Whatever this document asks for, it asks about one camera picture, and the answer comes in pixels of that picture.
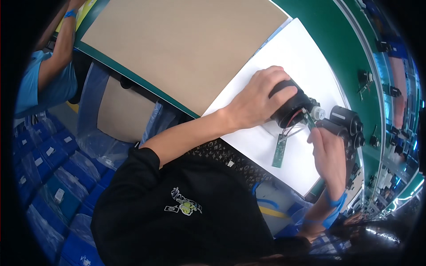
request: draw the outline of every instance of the yellow paper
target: yellow paper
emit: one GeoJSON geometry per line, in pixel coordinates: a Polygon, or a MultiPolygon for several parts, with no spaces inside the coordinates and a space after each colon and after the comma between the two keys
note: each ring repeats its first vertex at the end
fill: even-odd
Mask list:
{"type": "MultiPolygon", "coordinates": [[[[93,5],[96,3],[97,0],[87,0],[84,5],[82,5],[77,13],[77,23],[75,25],[75,30],[78,30],[78,27],[80,27],[81,22],[86,17],[87,13],[90,11],[90,9],[93,7],[93,5]]],[[[56,28],[56,32],[59,32],[60,27],[62,26],[62,21],[59,22],[59,25],[56,28]]]]}

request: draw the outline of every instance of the brown cardboard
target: brown cardboard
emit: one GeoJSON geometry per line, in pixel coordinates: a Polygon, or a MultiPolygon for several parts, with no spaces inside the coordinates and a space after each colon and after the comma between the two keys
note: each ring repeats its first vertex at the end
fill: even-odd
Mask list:
{"type": "Polygon", "coordinates": [[[82,41],[201,116],[287,18],[268,0],[110,0],[82,41]]]}
{"type": "Polygon", "coordinates": [[[98,129],[121,141],[142,139],[155,103],[109,77],[98,113],[98,129]]]}

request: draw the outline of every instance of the hand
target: hand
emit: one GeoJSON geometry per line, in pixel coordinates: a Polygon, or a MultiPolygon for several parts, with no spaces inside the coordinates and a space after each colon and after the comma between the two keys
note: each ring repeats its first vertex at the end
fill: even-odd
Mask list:
{"type": "Polygon", "coordinates": [[[68,10],[75,9],[76,11],[86,2],[86,0],[70,0],[68,10]]]}
{"type": "Polygon", "coordinates": [[[315,167],[325,180],[330,198],[338,200],[346,187],[343,139],[325,128],[314,128],[308,137],[308,143],[314,144],[315,167]]]}
{"type": "Polygon", "coordinates": [[[289,86],[269,99],[271,90],[283,80],[290,80],[290,76],[280,66],[256,71],[246,87],[223,108],[232,127],[236,130],[248,129],[267,122],[278,108],[297,93],[295,86],[289,86]]]}

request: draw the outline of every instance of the blue shirt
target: blue shirt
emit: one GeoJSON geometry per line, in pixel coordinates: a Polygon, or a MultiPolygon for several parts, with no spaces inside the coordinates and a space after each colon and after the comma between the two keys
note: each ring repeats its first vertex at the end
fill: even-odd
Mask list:
{"type": "Polygon", "coordinates": [[[66,66],[40,93],[38,93],[38,70],[42,61],[52,53],[36,51],[24,72],[15,107],[15,118],[37,114],[71,99],[77,91],[72,62],[66,66]]]}

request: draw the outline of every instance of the red wire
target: red wire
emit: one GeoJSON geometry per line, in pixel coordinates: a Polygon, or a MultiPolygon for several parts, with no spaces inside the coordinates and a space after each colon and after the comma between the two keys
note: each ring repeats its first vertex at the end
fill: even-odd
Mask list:
{"type": "Polygon", "coordinates": [[[297,112],[294,113],[294,115],[290,118],[290,121],[288,122],[286,128],[288,127],[288,125],[290,125],[290,123],[293,121],[293,119],[302,111],[302,109],[298,110],[297,112]]]}

